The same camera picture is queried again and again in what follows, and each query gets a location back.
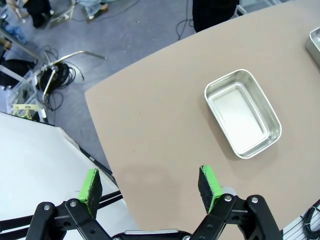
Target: tan table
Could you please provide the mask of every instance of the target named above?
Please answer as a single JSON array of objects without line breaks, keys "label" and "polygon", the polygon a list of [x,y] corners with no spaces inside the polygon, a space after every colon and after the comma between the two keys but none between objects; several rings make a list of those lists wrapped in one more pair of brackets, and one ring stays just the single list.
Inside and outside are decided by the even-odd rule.
[{"label": "tan table", "polygon": [[[206,214],[197,187],[203,164],[241,198],[264,196],[280,229],[320,198],[320,69],[305,50],[318,26],[319,0],[270,7],[168,46],[86,92],[141,229],[195,230]],[[236,69],[255,76],[283,130],[247,160],[233,153],[204,98],[208,83]],[[226,239],[240,236],[228,229]]]}]

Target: white surface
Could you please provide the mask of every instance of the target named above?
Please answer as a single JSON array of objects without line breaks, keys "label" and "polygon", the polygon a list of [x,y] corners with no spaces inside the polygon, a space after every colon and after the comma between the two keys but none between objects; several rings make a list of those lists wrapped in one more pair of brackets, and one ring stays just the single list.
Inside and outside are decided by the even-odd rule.
[{"label": "white surface", "polygon": [[[0,220],[32,215],[41,202],[60,205],[75,198],[87,171],[96,166],[58,127],[0,113]],[[118,188],[100,171],[103,194]],[[98,211],[97,221],[113,236],[138,229],[123,200]],[[82,239],[68,231],[66,240]]]},{"label": "white surface", "polygon": [[240,155],[244,155],[269,136],[262,120],[257,119],[257,114],[253,113],[256,107],[249,106],[245,100],[244,96],[250,97],[246,91],[242,84],[236,82],[208,98],[216,109],[230,144],[233,144],[234,150]]}]

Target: rectangular metal container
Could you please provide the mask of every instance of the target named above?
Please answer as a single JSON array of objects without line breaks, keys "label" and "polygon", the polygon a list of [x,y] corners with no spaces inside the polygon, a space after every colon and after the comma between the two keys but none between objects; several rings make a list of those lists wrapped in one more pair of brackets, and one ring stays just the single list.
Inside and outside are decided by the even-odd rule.
[{"label": "rectangular metal container", "polygon": [[280,138],[279,119],[249,71],[239,69],[209,83],[204,97],[239,158],[252,158]]},{"label": "rectangular metal container", "polygon": [[320,67],[320,27],[310,32],[305,48]]}]

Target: gray carpet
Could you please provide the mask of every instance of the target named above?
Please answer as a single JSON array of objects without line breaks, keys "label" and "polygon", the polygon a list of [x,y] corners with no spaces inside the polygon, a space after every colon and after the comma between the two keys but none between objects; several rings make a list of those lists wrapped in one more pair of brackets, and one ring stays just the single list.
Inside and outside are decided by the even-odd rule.
[{"label": "gray carpet", "polygon": [[[68,0],[51,0],[52,9],[63,12],[69,6]],[[108,12],[87,23],[80,5],[75,6],[73,19],[53,28],[35,29],[29,17],[26,23],[18,21],[8,11],[8,21],[19,25],[29,41],[28,46],[39,51],[50,45],[58,50],[59,56],[86,50],[107,57],[107,61],[87,55],[78,55],[68,61],[77,65],[85,80],[77,70],[75,81],[60,92],[63,104],[56,113],[47,111],[50,123],[64,129],[84,150],[106,167],[106,156],[99,142],[92,122],[84,92],[121,69],[177,41],[176,25],[186,18],[186,0],[140,0],[135,6],[122,12],[136,0],[119,0],[109,5]],[[188,16],[192,18],[192,4],[189,4]],[[250,4],[248,12],[259,10],[268,5],[259,0]],[[188,24],[182,38],[194,34]],[[17,46],[13,45],[7,59],[31,59]],[[0,111],[6,111],[5,93],[0,92]]]}]

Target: aluminum tray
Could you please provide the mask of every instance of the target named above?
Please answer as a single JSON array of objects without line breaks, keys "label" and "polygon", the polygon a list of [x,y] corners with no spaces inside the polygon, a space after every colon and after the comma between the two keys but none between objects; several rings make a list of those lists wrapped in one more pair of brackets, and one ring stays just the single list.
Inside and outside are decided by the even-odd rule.
[{"label": "aluminum tray", "polygon": [[320,27],[310,32],[305,48],[320,67]]},{"label": "aluminum tray", "polygon": [[204,97],[239,158],[252,158],[280,138],[279,119],[247,70],[233,71],[209,83]]}]

